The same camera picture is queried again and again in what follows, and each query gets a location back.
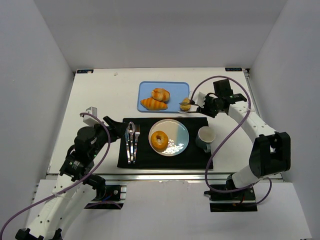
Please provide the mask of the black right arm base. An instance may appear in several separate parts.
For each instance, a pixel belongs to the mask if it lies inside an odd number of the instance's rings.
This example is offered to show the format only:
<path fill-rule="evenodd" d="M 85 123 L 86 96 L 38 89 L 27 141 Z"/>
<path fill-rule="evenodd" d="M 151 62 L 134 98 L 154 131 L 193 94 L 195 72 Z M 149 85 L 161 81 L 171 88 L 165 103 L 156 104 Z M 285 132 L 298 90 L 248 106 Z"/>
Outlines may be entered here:
<path fill-rule="evenodd" d="M 257 212 L 256 196 L 252 187 L 232 193 L 218 193 L 212 190 L 204 191 L 209 198 L 212 213 Z"/>

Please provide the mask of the steel serving tongs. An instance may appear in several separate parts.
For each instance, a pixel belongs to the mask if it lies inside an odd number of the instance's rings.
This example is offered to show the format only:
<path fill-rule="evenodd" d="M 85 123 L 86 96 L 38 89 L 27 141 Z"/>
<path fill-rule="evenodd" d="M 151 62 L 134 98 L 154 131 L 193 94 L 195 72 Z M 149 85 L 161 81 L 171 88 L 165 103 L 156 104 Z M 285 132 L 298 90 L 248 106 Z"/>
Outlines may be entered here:
<path fill-rule="evenodd" d="M 198 109 L 192 110 L 192 106 L 198 107 L 197 104 L 190 101 L 189 99 L 187 101 L 182 101 L 179 103 L 179 112 L 182 114 L 196 114 L 199 113 Z"/>

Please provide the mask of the orange bagel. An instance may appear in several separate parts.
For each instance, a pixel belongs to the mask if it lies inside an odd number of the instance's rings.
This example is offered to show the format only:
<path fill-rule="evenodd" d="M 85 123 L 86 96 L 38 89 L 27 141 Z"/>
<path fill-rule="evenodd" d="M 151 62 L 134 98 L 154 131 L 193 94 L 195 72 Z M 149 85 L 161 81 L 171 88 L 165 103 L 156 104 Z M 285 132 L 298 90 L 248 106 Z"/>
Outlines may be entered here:
<path fill-rule="evenodd" d="M 167 134 L 163 131 L 155 131 L 151 135 L 151 145 L 157 150 L 157 151 L 162 151 L 167 148 L 168 143 L 169 143 L 169 138 Z"/>

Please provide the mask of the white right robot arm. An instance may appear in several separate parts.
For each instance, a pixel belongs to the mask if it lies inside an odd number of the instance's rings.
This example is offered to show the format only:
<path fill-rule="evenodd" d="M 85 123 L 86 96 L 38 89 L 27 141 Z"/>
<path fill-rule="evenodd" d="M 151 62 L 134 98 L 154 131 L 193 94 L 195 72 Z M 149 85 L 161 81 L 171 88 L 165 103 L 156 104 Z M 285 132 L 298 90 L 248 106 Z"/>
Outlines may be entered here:
<path fill-rule="evenodd" d="M 250 188 L 260 180 L 271 175 L 287 172 L 291 168 L 291 138 L 287 132 L 278 132 L 267 125 L 252 109 L 248 91 L 241 85 L 244 95 L 234 94 L 230 82 L 239 84 L 235 79 L 224 76 L 212 76 L 216 97 L 206 96 L 197 112 L 214 118 L 219 112 L 226 113 L 237 122 L 237 126 L 225 137 L 210 156 L 208 163 L 238 130 L 243 129 L 252 142 L 248 165 L 231 174 L 228 183 L 232 188 L 219 190 L 211 185 L 208 188 L 215 193 L 229 194 Z"/>

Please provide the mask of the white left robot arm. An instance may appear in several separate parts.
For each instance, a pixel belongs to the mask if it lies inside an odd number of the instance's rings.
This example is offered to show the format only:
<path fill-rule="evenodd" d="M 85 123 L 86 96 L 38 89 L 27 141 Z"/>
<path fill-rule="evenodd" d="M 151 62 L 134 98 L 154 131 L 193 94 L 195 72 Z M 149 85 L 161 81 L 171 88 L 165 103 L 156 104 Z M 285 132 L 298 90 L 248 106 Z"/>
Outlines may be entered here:
<path fill-rule="evenodd" d="M 85 127 L 77 131 L 74 144 L 68 149 L 51 196 L 36 218 L 19 229 L 17 240 L 61 240 L 77 215 L 92 200 L 106 195 L 106 181 L 95 175 L 95 157 L 104 146 L 121 139 L 128 124 L 105 116 L 99 120 L 90 113 L 81 113 Z"/>

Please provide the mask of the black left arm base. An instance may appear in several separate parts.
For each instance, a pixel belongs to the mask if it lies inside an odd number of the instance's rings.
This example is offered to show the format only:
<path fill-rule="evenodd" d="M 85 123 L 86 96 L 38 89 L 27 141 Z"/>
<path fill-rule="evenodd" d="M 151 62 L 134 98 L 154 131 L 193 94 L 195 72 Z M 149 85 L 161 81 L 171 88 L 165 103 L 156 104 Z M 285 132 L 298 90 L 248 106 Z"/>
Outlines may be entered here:
<path fill-rule="evenodd" d="M 126 193 L 126 185 L 107 184 L 84 208 L 91 210 L 120 210 L 124 205 Z"/>

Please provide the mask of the brown bread slice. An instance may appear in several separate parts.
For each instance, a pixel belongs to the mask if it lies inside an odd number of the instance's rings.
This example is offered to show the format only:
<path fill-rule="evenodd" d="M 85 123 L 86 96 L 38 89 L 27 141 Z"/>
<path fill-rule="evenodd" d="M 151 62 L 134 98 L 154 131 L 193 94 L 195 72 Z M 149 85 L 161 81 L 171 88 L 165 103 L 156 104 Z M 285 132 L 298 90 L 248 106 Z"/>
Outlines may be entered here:
<path fill-rule="evenodd" d="M 179 103 L 179 108 L 183 112 L 188 112 L 191 109 L 190 100 L 186 97 Z"/>

